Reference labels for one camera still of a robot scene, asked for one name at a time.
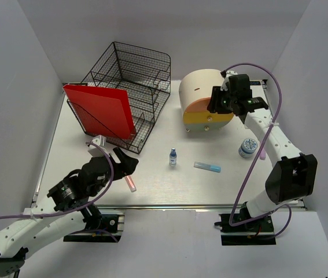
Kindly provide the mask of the orange top drawer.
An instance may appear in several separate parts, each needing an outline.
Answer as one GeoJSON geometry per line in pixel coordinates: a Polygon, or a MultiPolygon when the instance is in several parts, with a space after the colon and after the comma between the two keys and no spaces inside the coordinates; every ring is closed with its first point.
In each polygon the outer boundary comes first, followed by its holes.
{"type": "Polygon", "coordinates": [[[211,98],[206,97],[206,98],[199,98],[196,101],[193,101],[190,103],[186,109],[185,112],[204,112],[207,111],[207,107],[209,105],[211,98]]]}

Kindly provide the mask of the blue white round jar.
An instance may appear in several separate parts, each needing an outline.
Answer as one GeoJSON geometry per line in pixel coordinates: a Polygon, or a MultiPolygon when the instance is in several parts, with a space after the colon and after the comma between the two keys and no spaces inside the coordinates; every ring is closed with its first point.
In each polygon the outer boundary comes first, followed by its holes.
{"type": "Polygon", "coordinates": [[[238,148],[238,153],[243,158],[251,158],[258,149],[258,142],[252,138],[246,138],[238,148]]]}

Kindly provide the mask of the red A4 file folder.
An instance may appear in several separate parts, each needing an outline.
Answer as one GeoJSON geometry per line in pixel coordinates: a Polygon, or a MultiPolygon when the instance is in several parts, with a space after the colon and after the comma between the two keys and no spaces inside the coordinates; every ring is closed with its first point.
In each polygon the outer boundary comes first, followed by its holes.
{"type": "Polygon", "coordinates": [[[63,89],[87,133],[122,140],[136,135],[127,91],[82,85],[63,89]]]}

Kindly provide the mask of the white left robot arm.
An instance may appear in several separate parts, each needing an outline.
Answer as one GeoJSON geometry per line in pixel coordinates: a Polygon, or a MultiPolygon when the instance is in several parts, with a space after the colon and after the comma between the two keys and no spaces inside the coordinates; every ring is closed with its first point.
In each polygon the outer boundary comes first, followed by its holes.
{"type": "Polygon", "coordinates": [[[73,233],[116,232],[110,219],[89,201],[99,198],[112,182],[134,173],[139,161],[113,149],[118,158],[104,151],[75,169],[52,187],[45,198],[0,231],[0,277],[18,271],[35,252],[73,233]]]}

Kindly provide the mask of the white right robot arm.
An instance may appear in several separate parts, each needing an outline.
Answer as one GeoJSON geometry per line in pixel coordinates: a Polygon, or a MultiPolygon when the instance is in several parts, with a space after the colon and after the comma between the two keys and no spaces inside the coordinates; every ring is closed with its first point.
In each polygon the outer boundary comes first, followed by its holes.
{"type": "Polygon", "coordinates": [[[239,217],[231,211],[229,226],[242,226],[253,231],[261,219],[271,215],[291,201],[312,194],[318,161],[313,154],[306,155],[287,138],[277,123],[277,114],[271,113],[261,97],[253,97],[246,74],[222,71],[224,81],[212,90],[207,107],[210,113],[233,113],[259,140],[259,150],[268,155],[272,171],[265,181],[264,190],[245,202],[239,217]]]}

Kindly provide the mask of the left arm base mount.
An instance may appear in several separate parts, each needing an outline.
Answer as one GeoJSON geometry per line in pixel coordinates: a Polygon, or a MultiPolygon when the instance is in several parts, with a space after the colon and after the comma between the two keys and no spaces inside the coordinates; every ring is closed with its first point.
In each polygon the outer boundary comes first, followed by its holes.
{"type": "Polygon", "coordinates": [[[124,220],[122,211],[99,209],[99,216],[89,219],[81,231],[64,236],[63,242],[118,243],[124,230],[124,220]]]}

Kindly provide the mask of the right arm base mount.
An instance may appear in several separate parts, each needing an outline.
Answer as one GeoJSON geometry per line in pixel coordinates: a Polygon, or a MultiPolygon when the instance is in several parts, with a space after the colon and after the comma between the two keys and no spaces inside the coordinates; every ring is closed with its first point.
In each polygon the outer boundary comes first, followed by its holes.
{"type": "Polygon", "coordinates": [[[214,226],[220,229],[223,246],[273,246],[276,245],[274,226],[270,216],[253,222],[230,226],[230,214],[220,214],[214,226]]]}

